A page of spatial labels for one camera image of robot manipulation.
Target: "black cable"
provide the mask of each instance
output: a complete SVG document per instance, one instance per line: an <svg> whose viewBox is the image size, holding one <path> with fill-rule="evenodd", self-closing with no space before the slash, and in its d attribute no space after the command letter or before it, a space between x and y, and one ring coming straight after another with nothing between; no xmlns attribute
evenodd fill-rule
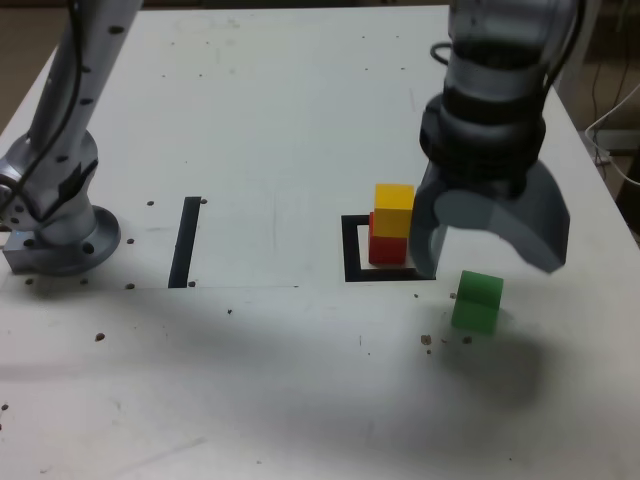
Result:
<svg viewBox="0 0 640 480"><path fill-rule="evenodd" d="M76 11L75 0L67 0L67 10L69 12L69 21L71 23L71 30L73 34L73 43L74 43L75 56L76 56L76 71L75 71L75 78L73 82L73 90L71 92L71 98L69 99L69 104L67 105L67 109L65 110L64 116L60 121L60 125L58 125L58 128L54 131L53 135L51 135L51 138L45 144L40 154L38 154L36 159L33 162L31 162L31 164L24 171L24 173L22 174L22 177L20 178L20 180L18 180L15 187L11 188L11 195L9 195L9 198L4 202L2 207L0 207L0 213L3 212L4 209L11 202L13 202L13 200L18 195L22 194L22 190L25 184L27 183L27 181L29 180L29 178L33 175L35 170L38 168L38 165L40 165L40 163L42 163L42 161L49 154L49 152L51 151L55 143L58 141L58 138L60 138L60 135L62 135L62 132L64 132L64 129L66 128L67 124L69 123L69 119L71 118L71 114L73 113L73 109L75 108L76 103L78 102L78 97L80 96L80 83L82 80L82 20L78 15L78 12Z"/></svg>
<svg viewBox="0 0 640 480"><path fill-rule="evenodd" d="M444 57L441 57L440 54L438 53L438 50L440 50L441 48L451 48L451 42L440 42L440 43L434 43L433 45L431 45L431 52L430 52L431 56L442 65L449 65L449 60L447 60Z"/></svg>
<svg viewBox="0 0 640 480"><path fill-rule="evenodd" d="M558 78L558 75L560 75L560 72L562 71L562 67L564 67L564 64L567 63L567 60L569 60L569 57L573 53L573 49L575 48L576 42L578 41L578 37L580 37L580 32L582 31L582 24L584 23L585 11L586 11L586 0L578 0L578 12L576 15L576 21L573 26L573 30L571 32L571 36L569 37L569 41L567 42L567 46L564 49L564 52L562 53L560 60L558 60L558 63L556 64L556 66L553 67L549 71L549 74L547 75L547 84L544 86L543 98L547 98L547 95L549 94L549 90L551 90L551 87L553 86L554 82Z"/></svg>

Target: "red cube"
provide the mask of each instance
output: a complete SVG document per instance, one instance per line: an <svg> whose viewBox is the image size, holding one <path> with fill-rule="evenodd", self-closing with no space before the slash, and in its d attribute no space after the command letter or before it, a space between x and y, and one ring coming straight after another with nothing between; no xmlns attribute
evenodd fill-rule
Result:
<svg viewBox="0 0 640 480"><path fill-rule="evenodd" d="M369 263L372 265L404 265L407 260L407 239L375 237L373 212L369 214Z"/></svg>

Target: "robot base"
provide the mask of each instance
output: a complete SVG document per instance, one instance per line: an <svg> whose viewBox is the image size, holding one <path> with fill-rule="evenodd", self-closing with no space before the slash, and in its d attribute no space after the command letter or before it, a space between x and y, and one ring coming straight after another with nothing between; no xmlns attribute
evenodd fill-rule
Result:
<svg viewBox="0 0 640 480"><path fill-rule="evenodd" d="M69 245L45 244L34 232L12 232L3 252L13 272L75 275L104 262L120 243L120 226L108 210L94 206L93 211L96 217L93 231Z"/></svg>

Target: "black square outline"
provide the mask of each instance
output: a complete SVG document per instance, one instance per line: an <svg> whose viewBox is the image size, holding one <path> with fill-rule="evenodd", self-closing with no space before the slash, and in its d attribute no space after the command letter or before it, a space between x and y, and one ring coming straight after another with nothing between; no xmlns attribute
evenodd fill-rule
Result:
<svg viewBox="0 0 640 480"><path fill-rule="evenodd" d="M345 282L408 282L425 278L415 268L363 270L360 265L358 227L369 225L369 215L342 215L342 255Z"/></svg>

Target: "green cube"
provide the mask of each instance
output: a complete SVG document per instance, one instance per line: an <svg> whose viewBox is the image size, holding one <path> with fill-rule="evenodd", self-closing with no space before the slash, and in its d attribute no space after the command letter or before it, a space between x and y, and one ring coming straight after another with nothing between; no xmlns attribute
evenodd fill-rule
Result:
<svg viewBox="0 0 640 480"><path fill-rule="evenodd" d="M495 332L503 286L502 278L464 270L451 324L455 328L479 333Z"/></svg>

